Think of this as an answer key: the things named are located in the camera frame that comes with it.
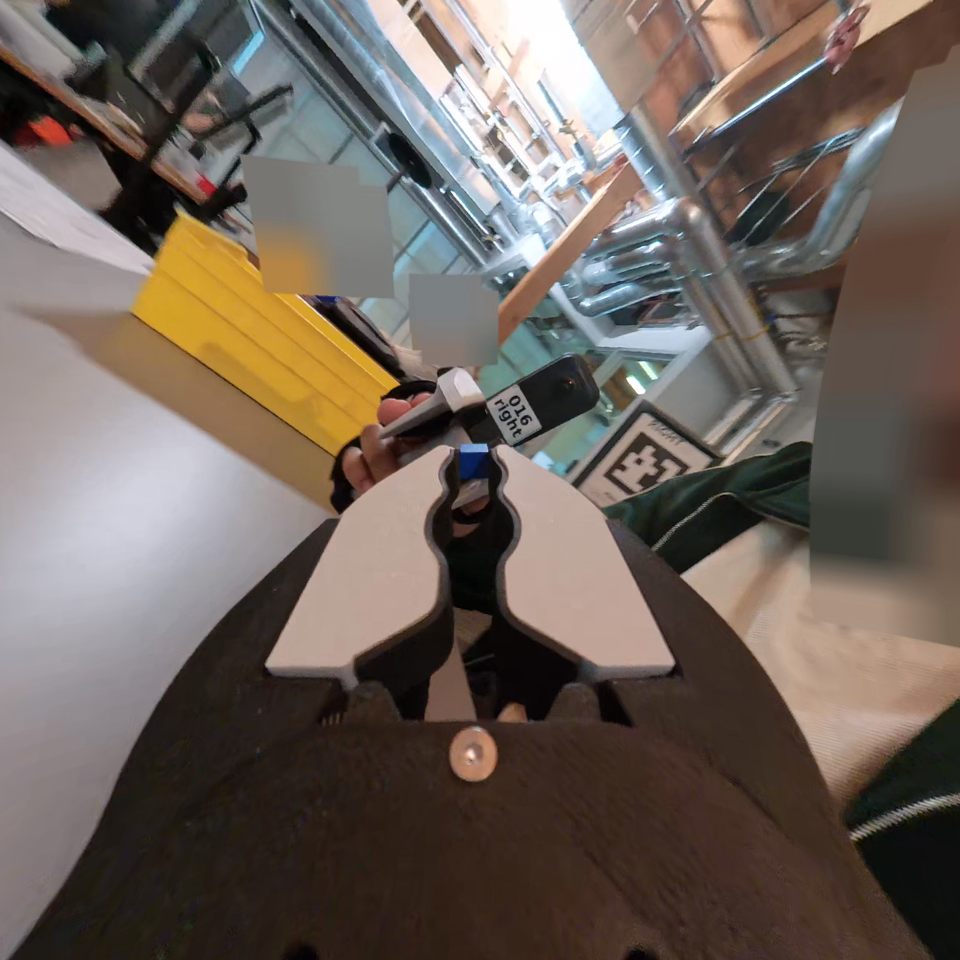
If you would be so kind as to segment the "person's right hand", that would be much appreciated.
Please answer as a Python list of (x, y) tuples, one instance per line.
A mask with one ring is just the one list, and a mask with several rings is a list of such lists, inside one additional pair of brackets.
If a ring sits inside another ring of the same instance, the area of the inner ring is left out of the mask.
[(376, 419), (359, 435), (359, 447), (347, 450), (343, 455), (343, 474), (358, 497), (396, 473), (402, 454), (413, 450), (416, 445), (413, 440), (382, 438), (381, 429), (428, 402), (432, 396), (432, 393), (420, 392), (409, 398), (386, 398), (380, 402)]

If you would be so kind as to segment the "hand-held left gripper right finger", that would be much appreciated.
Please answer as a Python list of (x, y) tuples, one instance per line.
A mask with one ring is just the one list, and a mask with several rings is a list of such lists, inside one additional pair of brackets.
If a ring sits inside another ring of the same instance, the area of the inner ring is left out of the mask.
[(496, 573), (503, 618), (589, 681), (669, 674), (674, 655), (601, 511), (510, 447), (490, 460), (511, 523)]

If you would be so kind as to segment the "black disc-topped pole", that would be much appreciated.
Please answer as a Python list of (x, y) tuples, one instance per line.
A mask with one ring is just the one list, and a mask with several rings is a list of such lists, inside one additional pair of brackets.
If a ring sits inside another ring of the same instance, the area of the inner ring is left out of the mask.
[(388, 181), (387, 192), (391, 192), (403, 180), (411, 182), (420, 189), (432, 188), (433, 177), (428, 164), (403, 135), (394, 131), (389, 132), (386, 144), (397, 167)]

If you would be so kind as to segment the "silver ventilation duct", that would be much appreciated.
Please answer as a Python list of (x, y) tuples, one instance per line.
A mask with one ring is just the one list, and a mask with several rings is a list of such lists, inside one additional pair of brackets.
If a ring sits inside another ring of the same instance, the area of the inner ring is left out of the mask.
[(387, 135), (406, 138), (428, 164), (431, 189), (404, 179), (438, 224), (478, 263), (494, 246), (487, 216), (498, 204), (475, 165), (478, 150), (434, 99), (381, 29), (367, 2), (290, 2), (293, 18), (320, 56), (375, 117), (377, 150), (396, 163)]

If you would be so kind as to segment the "silver pipe elbow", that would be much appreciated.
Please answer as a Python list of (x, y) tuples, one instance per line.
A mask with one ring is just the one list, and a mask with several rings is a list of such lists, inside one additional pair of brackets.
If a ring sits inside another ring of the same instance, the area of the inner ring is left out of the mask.
[(731, 359), (746, 365), (742, 378), (780, 397), (797, 384), (775, 346), (757, 300), (735, 267), (711, 218), (691, 198), (671, 198), (601, 231), (582, 254), (581, 276), (598, 285), (600, 265), (619, 277), (657, 263), (670, 272), (681, 294), (710, 328), (713, 341), (729, 343)]

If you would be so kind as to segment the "grey desk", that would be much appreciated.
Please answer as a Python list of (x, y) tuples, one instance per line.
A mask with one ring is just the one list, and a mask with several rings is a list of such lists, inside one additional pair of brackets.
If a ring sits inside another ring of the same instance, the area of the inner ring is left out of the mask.
[(331, 456), (135, 318), (146, 276), (2, 215), (1, 952), (162, 694), (329, 516)]

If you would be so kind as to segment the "yellow plastic bin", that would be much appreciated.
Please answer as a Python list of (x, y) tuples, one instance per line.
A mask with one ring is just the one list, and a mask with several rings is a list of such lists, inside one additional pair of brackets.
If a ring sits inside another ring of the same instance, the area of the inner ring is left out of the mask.
[(244, 246), (183, 211), (131, 313), (331, 455), (399, 384), (303, 298), (268, 293)]

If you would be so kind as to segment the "long wooden-edged desk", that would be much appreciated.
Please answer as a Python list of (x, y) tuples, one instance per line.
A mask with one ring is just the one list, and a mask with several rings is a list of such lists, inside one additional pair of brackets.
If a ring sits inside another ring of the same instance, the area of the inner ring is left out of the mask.
[[(138, 134), (128, 133), (118, 126), (105, 114), (105, 107), (94, 106), (93, 101), (76, 95), (64, 82), (38, 72), (6, 44), (1, 45), (1, 60), (5, 67), (12, 70), (36, 91), (42, 92), (43, 96), (52, 99), (66, 111), (78, 117), (97, 136), (105, 138), (113, 147), (136, 162), (145, 160), (149, 150), (143, 138)], [(170, 164), (161, 160), (158, 155), (151, 158), (150, 169), (152, 174), (161, 178), (176, 192), (192, 202), (204, 205), (209, 200), (209, 196), (195, 179), (181, 174)]]

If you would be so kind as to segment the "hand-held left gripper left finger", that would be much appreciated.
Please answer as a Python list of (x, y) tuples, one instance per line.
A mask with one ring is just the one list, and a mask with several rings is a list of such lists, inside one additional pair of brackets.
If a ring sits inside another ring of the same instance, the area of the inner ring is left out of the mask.
[(453, 645), (443, 550), (457, 495), (458, 452), (439, 445), (324, 524), (330, 536), (266, 658), (270, 675), (345, 690), (428, 684)]

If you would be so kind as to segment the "person's right forearm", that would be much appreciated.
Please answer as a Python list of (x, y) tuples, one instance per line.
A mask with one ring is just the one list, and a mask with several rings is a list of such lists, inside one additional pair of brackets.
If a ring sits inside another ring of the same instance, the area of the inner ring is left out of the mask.
[[(678, 574), (691, 570), (760, 522), (810, 530), (812, 442), (664, 481), (601, 509)], [(506, 534), (488, 508), (474, 530), (445, 548), (453, 605), (492, 615)]]

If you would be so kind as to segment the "white ribbed garment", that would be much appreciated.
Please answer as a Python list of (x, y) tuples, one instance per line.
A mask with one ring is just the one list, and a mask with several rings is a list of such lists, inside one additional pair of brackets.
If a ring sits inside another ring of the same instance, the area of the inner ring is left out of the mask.
[(762, 521), (682, 574), (758, 660), (846, 802), (959, 694), (959, 652), (852, 630), (810, 607), (808, 538)]

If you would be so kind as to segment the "wooden post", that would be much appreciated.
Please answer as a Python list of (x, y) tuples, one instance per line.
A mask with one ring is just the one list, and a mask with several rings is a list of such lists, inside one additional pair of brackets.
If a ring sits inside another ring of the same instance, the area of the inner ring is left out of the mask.
[(621, 161), (616, 174), (559, 235), (546, 253), (501, 301), (498, 347), (502, 347), (533, 309), (570, 270), (588, 246), (626, 209), (642, 188), (632, 165)]

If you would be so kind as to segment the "black framed fiducial sign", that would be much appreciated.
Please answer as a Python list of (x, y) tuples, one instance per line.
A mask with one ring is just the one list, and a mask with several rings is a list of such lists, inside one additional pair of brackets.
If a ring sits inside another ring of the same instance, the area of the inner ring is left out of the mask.
[(567, 482), (599, 508), (640, 496), (666, 481), (718, 466), (722, 457), (647, 400), (624, 414)]

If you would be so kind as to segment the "printed paper sheet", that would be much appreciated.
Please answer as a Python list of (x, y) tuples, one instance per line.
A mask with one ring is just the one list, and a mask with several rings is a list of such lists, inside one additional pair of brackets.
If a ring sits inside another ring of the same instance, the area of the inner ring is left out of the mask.
[(154, 259), (81, 206), (6, 145), (1, 149), (1, 212), (33, 237), (142, 277)]

